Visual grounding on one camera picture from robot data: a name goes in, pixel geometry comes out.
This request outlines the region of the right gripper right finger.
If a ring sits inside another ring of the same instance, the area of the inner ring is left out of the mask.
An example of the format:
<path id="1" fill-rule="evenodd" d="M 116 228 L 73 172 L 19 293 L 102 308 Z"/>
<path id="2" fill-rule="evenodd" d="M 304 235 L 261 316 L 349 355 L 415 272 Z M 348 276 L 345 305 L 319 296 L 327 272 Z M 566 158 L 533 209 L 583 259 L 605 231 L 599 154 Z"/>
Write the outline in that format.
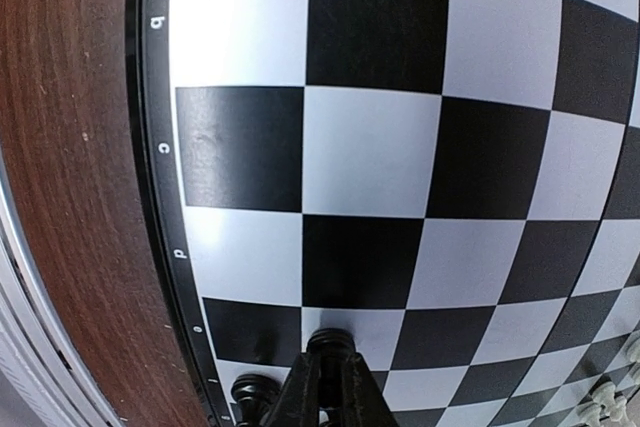
<path id="1" fill-rule="evenodd" d="M 364 357 L 353 353 L 340 370 L 340 425 L 346 427 L 397 427 Z"/>

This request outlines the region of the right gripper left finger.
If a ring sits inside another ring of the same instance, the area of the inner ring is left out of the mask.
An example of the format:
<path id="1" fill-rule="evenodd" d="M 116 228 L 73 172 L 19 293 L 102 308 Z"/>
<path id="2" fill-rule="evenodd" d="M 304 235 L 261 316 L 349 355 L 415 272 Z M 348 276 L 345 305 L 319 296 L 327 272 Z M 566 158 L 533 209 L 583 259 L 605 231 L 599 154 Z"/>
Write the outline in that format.
<path id="1" fill-rule="evenodd" d="M 265 426 L 318 427 L 322 400 L 322 361 L 319 351 L 300 353 L 282 391 L 265 419 Z"/>

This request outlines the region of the black white chess board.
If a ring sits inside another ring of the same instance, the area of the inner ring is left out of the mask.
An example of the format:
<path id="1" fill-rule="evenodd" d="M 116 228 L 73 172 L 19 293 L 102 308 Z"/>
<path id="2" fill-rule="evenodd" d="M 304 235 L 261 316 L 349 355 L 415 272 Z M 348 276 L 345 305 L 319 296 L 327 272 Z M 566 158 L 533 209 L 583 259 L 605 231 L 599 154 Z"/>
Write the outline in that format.
<path id="1" fill-rule="evenodd" d="M 136 163 L 210 426 L 354 338 L 402 426 L 637 399 L 639 0 L 127 0 Z"/>

